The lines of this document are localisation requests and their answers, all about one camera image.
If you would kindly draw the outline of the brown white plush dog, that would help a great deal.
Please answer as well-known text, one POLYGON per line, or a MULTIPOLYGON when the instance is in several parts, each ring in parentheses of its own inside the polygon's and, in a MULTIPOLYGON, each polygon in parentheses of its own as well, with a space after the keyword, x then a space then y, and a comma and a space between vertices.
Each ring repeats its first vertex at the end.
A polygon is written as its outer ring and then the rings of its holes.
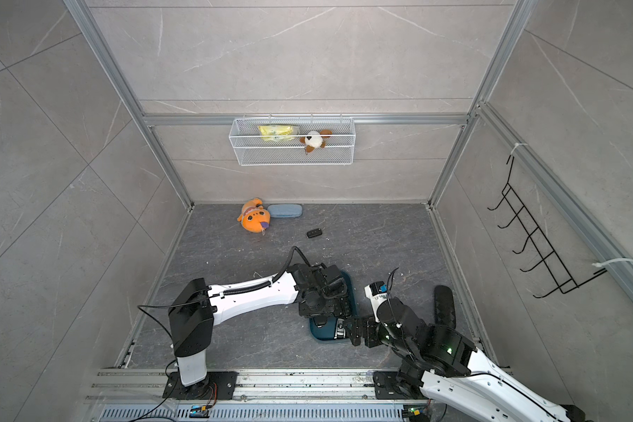
POLYGON ((323 149, 326 141, 331 137, 332 131, 325 129, 322 131, 311 131, 306 136, 300 138, 300 143, 304 146, 306 154, 309 154, 316 149, 323 149))

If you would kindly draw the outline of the black oblong object right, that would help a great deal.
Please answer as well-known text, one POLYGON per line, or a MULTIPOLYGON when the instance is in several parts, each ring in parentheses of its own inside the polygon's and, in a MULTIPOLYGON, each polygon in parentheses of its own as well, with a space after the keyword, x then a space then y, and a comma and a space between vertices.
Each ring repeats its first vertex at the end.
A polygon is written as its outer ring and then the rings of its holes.
POLYGON ((452 289, 439 285, 434 288, 434 322, 448 328, 456 328, 455 300, 452 289))

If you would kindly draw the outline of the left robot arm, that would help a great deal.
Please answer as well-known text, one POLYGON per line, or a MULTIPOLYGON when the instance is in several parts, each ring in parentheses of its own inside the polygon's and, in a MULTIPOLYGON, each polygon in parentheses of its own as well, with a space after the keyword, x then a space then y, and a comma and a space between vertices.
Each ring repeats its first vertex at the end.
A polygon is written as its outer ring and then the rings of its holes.
POLYGON ((168 309, 181 384, 190 387, 207 379, 206 350, 216 325, 295 302, 304 318, 353 316, 349 284, 336 266, 293 264, 279 274, 230 285, 209 286, 202 278, 190 281, 168 309))

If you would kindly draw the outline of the yellow plush in basket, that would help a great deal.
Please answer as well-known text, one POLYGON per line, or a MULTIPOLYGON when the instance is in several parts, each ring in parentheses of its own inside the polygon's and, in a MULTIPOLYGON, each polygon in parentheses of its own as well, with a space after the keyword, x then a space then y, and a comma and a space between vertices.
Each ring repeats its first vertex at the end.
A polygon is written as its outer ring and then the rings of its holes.
POLYGON ((292 125, 260 125, 258 132, 265 142, 293 142, 300 135, 300 128, 292 125))

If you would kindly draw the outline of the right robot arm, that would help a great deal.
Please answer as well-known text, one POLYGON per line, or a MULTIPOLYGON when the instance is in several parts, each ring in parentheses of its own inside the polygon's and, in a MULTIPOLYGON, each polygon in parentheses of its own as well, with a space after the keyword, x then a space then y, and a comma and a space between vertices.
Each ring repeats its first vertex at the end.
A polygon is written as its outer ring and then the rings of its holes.
POLYGON ((349 318, 355 346, 388 346, 402 364, 395 390, 447 404, 479 421, 584 421, 573 404, 555 404, 534 393, 495 364, 456 328, 452 290, 434 290, 434 323, 427 323, 397 297, 380 293, 374 313, 349 318))

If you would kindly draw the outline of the orange plush toy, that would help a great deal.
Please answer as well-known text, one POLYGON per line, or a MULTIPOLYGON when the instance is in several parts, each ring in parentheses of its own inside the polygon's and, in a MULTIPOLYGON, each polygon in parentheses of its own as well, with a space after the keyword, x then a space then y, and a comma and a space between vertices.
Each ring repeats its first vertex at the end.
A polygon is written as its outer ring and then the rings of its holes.
POLYGON ((264 233, 270 226, 271 215, 262 200, 254 198, 244 204, 237 221, 251 233, 264 233))

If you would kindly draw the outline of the light blue glasses case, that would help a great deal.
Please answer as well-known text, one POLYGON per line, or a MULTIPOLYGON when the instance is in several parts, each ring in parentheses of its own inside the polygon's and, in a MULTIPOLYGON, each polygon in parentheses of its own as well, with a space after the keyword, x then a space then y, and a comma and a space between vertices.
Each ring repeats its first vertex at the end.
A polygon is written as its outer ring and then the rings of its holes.
POLYGON ((273 204, 267 207, 272 218, 297 218, 302 215, 299 204, 273 204))

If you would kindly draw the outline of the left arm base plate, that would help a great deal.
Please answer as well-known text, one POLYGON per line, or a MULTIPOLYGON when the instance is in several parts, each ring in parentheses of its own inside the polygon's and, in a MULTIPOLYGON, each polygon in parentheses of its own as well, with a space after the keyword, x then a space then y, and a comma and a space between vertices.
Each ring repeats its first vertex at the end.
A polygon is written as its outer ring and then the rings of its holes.
POLYGON ((215 371, 198 383, 185 386, 179 371, 172 371, 164 388, 163 398, 176 400, 231 400, 237 385, 235 371, 215 371))

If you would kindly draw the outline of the teal storage box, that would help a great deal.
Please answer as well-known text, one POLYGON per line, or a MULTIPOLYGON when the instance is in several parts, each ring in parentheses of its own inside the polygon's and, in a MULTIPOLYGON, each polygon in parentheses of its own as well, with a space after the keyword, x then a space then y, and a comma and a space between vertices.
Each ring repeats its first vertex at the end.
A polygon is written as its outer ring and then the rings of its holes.
MULTIPOLYGON (((342 271, 341 274, 348 288, 348 303, 352 311, 352 316, 355 316, 357 314, 357 305, 355 301, 352 279, 347 272, 342 271)), ((323 325, 317 325, 315 319, 311 318, 309 320, 309 332, 311 333, 311 336, 316 339, 317 342, 322 343, 341 343, 347 340, 347 338, 334 339, 335 327, 338 319, 342 319, 344 321, 343 318, 334 318, 334 316, 331 316, 327 318, 323 325)))

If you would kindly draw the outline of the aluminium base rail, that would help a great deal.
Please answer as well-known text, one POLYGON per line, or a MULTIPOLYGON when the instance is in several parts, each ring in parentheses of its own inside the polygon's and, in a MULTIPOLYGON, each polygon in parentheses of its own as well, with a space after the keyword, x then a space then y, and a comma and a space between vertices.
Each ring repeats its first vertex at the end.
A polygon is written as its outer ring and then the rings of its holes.
POLYGON ((101 369, 77 421, 472 420, 434 399, 379 399, 371 369, 239 369, 194 399, 178 399, 157 369, 101 369))

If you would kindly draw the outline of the BMW key silver black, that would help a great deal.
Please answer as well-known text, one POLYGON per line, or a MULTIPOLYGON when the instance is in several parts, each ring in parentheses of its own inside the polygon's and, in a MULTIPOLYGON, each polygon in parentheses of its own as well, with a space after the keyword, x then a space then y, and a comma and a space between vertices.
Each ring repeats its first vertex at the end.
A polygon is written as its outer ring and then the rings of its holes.
POLYGON ((345 323, 338 319, 335 327, 334 339, 345 339, 347 337, 345 323))

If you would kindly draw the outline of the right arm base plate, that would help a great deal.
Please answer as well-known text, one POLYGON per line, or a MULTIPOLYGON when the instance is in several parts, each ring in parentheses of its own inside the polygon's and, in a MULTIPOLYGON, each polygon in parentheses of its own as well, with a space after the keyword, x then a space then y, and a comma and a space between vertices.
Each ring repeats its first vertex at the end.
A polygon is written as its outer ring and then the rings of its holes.
POLYGON ((373 383, 378 400, 421 400, 420 382, 416 378, 393 371, 375 371, 373 383))

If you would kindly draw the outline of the black wall hook rack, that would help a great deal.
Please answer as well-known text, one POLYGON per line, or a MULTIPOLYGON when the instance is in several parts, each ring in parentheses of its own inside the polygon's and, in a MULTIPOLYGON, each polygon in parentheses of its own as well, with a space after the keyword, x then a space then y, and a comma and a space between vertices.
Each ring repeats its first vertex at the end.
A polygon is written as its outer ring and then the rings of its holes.
POLYGON ((507 230, 512 225, 518 226, 523 230, 525 237, 522 246, 518 249, 513 249, 512 253, 514 255, 522 255, 526 251, 532 251, 535 260, 529 266, 521 267, 519 271, 523 274, 531 274, 538 267, 541 267, 550 276, 551 288, 543 294, 533 294, 534 299, 545 299, 555 293, 567 295, 606 275, 608 270, 599 267, 583 281, 573 276, 568 265, 564 263, 564 260, 559 255, 557 248, 550 241, 545 229, 541 227, 529 207, 522 200, 522 197, 514 189, 512 185, 514 162, 515 158, 513 156, 507 158, 506 182, 499 193, 499 202, 493 207, 488 207, 487 210, 497 212, 504 209, 510 215, 510 218, 505 223, 496 224, 499 230, 507 230))

